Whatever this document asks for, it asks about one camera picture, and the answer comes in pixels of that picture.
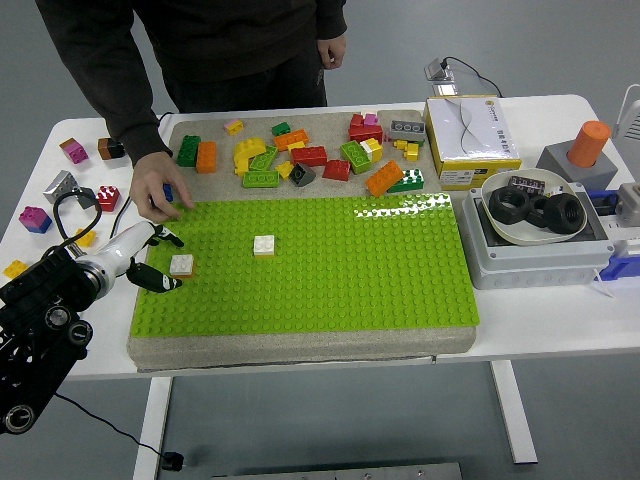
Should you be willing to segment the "person's left hand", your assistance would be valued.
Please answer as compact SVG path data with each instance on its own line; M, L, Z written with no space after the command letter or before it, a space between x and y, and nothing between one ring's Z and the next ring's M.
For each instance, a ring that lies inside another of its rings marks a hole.
M318 39L316 45L325 70L335 70L342 66L347 49L345 34L331 39Z

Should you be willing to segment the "person's right hand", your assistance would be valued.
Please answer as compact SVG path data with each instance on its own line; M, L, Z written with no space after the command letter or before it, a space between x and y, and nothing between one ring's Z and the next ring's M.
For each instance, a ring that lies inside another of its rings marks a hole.
M164 151L142 157L133 168L130 198L139 215L154 223L177 219L181 213L166 199L164 185L169 184L182 204L195 207L181 171Z

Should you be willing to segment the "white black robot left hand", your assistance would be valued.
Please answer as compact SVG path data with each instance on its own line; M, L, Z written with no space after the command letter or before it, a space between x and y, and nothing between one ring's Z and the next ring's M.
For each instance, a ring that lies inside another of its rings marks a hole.
M179 288L183 282L134 261L140 250L147 245L157 245L159 240L184 246L184 242L166 227L142 221L125 229L94 254L79 257L76 263L94 285L97 299L104 297L113 288L116 278L123 274L134 285L165 293Z

